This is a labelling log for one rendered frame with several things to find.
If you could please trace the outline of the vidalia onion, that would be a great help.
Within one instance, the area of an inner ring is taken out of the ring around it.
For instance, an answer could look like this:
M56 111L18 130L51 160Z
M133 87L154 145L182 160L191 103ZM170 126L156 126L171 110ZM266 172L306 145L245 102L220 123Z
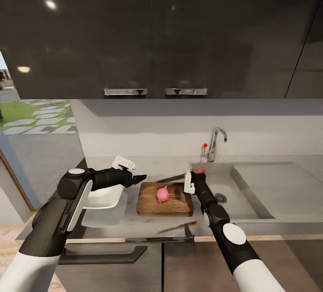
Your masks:
M158 202L166 202L167 199L169 198L167 186L165 186L165 188L158 189L156 195L157 195Z

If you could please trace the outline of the parer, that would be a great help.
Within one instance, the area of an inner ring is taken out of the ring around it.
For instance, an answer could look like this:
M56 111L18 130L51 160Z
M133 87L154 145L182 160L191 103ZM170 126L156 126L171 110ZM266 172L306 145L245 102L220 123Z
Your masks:
M194 171L195 174L199 174L199 173L205 173L206 174L206 170L204 169L199 169L199 170L196 170ZM162 184L162 183L166 183L166 182L171 182L171 181L175 181L175 180L178 180L178 179L185 179L185 174L182 174L182 175L178 175L178 176L175 176L175 177L170 177L170 178L167 178L167 179L163 179L163 180L159 180L156 179L158 181L158 184Z

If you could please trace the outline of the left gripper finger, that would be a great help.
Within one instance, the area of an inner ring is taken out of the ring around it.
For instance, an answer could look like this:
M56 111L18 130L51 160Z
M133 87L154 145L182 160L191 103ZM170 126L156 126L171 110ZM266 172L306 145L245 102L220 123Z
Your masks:
M132 180L131 180L131 186L134 184L138 184L140 183L141 181L143 181L144 179L147 178L147 175L136 175L136 176L133 176L132 177Z

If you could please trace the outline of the cutting board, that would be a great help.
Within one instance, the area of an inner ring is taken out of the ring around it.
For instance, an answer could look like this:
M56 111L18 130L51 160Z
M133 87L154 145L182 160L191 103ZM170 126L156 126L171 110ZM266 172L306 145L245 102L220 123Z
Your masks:
M138 214L193 214L194 207L190 193L184 191L185 182L142 182L137 202ZM165 188L169 193L166 202L158 202L158 189ZM181 191L186 194L187 202L182 202Z

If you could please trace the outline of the bowl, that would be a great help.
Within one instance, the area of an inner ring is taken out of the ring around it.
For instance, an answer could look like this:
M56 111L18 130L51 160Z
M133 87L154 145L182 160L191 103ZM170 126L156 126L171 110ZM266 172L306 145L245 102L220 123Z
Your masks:
M83 209L104 210L115 208L122 196L124 186L121 184L91 191Z

